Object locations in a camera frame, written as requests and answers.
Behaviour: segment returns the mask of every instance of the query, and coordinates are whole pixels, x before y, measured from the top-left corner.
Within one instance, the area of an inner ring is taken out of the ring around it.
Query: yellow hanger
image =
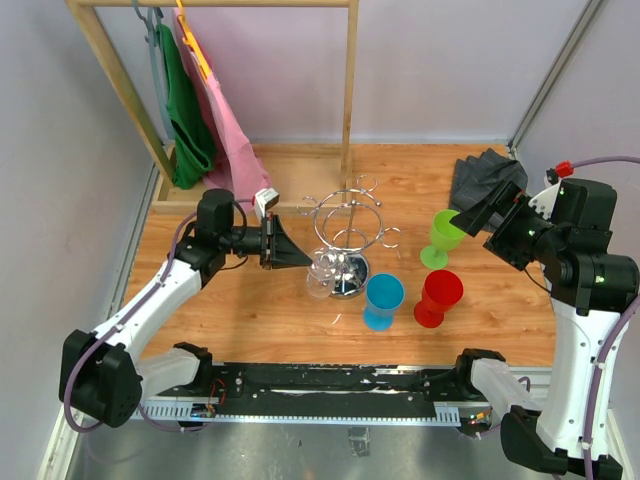
[[[184,7],[182,6],[182,2],[180,0],[176,0],[176,3],[178,4],[178,8],[180,9],[180,15],[178,15],[178,23],[180,23],[180,26],[182,27],[182,30],[185,35],[182,38],[182,41],[195,54],[196,61],[198,62],[198,69],[200,70],[200,75],[202,76],[202,79],[206,82],[207,78],[209,78],[209,76],[211,75],[211,68],[209,67],[209,63],[207,62],[207,60],[204,58],[204,55],[202,54],[202,50],[200,50],[200,46],[196,41],[196,37],[193,36],[193,33],[191,32],[191,28],[189,28],[189,24],[187,23],[187,16],[184,13]]]

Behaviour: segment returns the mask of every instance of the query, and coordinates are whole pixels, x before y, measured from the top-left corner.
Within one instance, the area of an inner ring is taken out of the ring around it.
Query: wooden clothes rack
[[[180,190],[174,187],[173,148],[170,146],[165,150],[140,95],[95,10],[96,7],[132,6],[131,0],[66,0],[66,2],[160,170],[161,176],[152,209],[159,213],[173,214],[194,211],[205,187],[202,183],[191,190]],[[254,149],[271,174],[274,186],[280,191],[280,213],[295,212],[296,206],[301,204],[305,196],[324,198],[337,189],[351,186],[351,112],[359,0],[183,0],[182,3],[185,7],[329,7],[348,10],[341,144],[254,145]],[[140,7],[171,7],[176,6],[176,3],[172,0],[139,0],[138,5]]]

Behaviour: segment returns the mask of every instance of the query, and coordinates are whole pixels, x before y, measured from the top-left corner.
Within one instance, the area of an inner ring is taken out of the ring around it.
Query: blue cup
[[[386,330],[393,323],[393,316],[404,301],[402,282],[389,273],[379,273],[367,283],[366,296],[364,323],[371,330]]]

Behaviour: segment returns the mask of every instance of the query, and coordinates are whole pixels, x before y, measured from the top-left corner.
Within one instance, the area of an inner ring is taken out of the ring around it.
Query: green goblet
[[[429,232],[431,245],[420,252],[422,264],[431,270],[440,270],[449,263],[450,252],[462,241],[464,232],[451,225],[450,221],[458,214],[455,210],[442,210],[433,217],[433,224]]]

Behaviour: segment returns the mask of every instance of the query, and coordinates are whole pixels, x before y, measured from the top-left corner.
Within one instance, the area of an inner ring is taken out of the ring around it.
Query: wooden rod
[[[66,0],[66,2],[127,113],[133,120],[153,161],[160,169],[161,175],[166,181],[173,183],[174,167],[164,151],[158,132],[153,126],[153,122],[149,118],[149,114],[144,108],[129,74],[122,65],[100,18],[93,7],[80,6],[77,0]]]
[[[130,7],[131,0],[75,0],[86,7]],[[141,7],[175,7],[175,0],[138,0]],[[185,7],[330,7],[348,8],[351,0],[182,0]]]
[[[351,142],[351,113],[353,111],[353,82],[356,73],[356,40],[358,37],[358,3],[350,0],[347,27],[347,68],[344,81],[344,117],[342,120],[342,151],[340,158],[340,183],[346,188],[351,182],[352,165],[349,145]]]

